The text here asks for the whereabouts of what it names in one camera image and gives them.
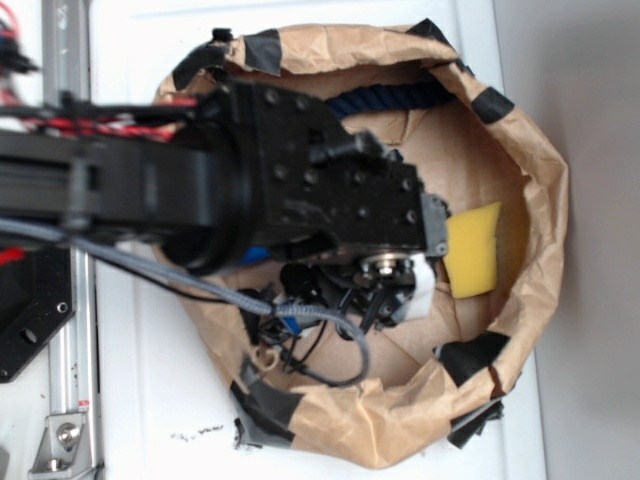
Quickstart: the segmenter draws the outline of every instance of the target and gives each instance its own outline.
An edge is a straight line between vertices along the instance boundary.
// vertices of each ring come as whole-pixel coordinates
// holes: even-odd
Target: metal clamp
[[[84,413],[47,417],[29,480],[76,478],[93,468]]]

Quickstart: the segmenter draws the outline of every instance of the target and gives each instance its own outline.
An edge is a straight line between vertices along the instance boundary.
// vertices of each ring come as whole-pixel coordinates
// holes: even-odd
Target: blue part
[[[244,254],[244,257],[242,257],[242,260],[240,260],[240,265],[244,266],[244,265],[249,265],[250,263],[256,263],[259,262],[261,260],[266,260],[267,258],[270,258],[271,254],[269,253],[269,250],[267,250],[264,247],[251,247],[249,248],[249,250],[247,250]]]
[[[358,87],[326,101],[338,120],[365,112],[415,110],[443,105],[455,96],[440,83],[422,82],[413,85],[372,85]]]
[[[300,328],[300,326],[298,325],[298,322],[296,321],[296,317],[282,317],[282,321],[285,323],[285,325],[289,328],[289,330],[291,330],[291,333],[293,333],[294,335],[299,335],[300,332],[302,332],[302,329]]]

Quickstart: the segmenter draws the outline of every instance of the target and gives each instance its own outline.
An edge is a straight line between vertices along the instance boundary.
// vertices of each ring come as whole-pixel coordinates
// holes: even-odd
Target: white plastic part
[[[416,289],[411,301],[407,303],[403,321],[417,320],[429,315],[433,305],[433,294],[436,289],[436,275],[427,263],[424,255],[411,257],[413,273],[416,277]]]

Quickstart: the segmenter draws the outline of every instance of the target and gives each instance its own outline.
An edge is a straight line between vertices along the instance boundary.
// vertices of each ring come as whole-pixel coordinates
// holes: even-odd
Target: gray cable
[[[313,371],[308,371],[307,374],[316,380],[332,386],[348,386],[364,380],[369,372],[369,345],[365,339],[364,333],[339,312],[308,305],[280,305],[274,307],[270,303],[257,300],[249,297],[248,295],[244,295],[220,285],[206,282],[169,265],[164,265],[153,260],[131,255],[114,247],[100,245],[79,236],[68,236],[63,230],[57,227],[39,225],[21,220],[0,218],[0,231],[13,235],[36,238],[45,242],[64,242],[114,265],[127,267],[141,273],[152,274],[165,278],[169,281],[212,293],[221,299],[236,305],[238,308],[255,313],[256,315],[278,317],[310,316],[336,323],[339,327],[346,330],[360,347],[362,355],[360,373],[355,377],[344,381],[332,381],[322,375],[316,374]]]

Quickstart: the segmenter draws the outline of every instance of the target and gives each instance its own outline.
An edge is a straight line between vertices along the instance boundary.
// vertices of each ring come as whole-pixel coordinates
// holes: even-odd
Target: blue rope
[[[358,87],[326,101],[338,120],[365,112],[416,110],[444,105],[455,98],[438,82]]]

